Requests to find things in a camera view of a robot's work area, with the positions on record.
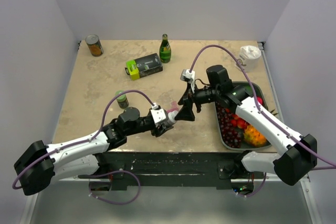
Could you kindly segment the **grey pill bottle white cap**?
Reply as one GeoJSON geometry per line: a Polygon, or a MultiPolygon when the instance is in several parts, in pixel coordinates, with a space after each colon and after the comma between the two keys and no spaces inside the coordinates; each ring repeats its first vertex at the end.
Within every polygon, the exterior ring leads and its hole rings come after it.
{"type": "Polygon", "coordinates": [[[177,114],[178,114],[177,110],[167,112],[167,119],[165,121],[165,125],[167,127],[173,126],[176,123],[175,117],[177,116],[177,114]]]}

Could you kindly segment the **pink weekly pill organizer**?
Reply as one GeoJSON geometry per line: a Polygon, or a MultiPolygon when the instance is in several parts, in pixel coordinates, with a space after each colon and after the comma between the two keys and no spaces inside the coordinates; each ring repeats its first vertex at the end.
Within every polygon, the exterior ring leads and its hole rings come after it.
{"type": "Polygon", "coordinates": [[[177,112],[179,111],[178,104],[176,101],[173,101],[171,103],[171,108],[167,110],[167,113],[171,113],[173,111],[177,111],[177,112]]]}

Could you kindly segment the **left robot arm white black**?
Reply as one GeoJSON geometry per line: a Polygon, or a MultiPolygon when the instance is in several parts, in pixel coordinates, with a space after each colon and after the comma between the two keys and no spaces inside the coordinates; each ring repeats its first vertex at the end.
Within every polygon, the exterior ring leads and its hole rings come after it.
{"type": "Polygon", "coordinates": [[[84,137],[60,144],[45,144],[42,140],[29,145],[14,164],[17,177],[12,188],[22,189],[26,196],[36,194],[54,181],[77,175],[103,178],[109,165],[96,155],[116,149],[127,137],[143,132],[159,137],[173,128],[177,109],[150,109],[141,116],[137,108],[129,107],[109,124],[84,137]]]}

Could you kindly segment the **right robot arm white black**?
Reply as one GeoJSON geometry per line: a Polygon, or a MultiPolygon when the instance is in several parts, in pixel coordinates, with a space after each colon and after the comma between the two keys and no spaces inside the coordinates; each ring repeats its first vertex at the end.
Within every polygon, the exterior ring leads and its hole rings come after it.
{"type": "Polygon", "coordinates": [[[312,135],[303,136],[283,124],[254,99],[254,89],[233,84],[223,66],[211,66],[206,73],[209,85],[198,89],[195,72],[182,71],[181,80],[187,82],[187,88],[178,102],[182,108],[175,119],[194,121],[194,106],[199,112],[202,104],[217,102],[253,126],[276,150],[275,153],[244,151],[233,168],[237,177],[246,178],[252,172],[272,173],[293,186],[317,165],[314,156],[317,140],[312,135]]]}

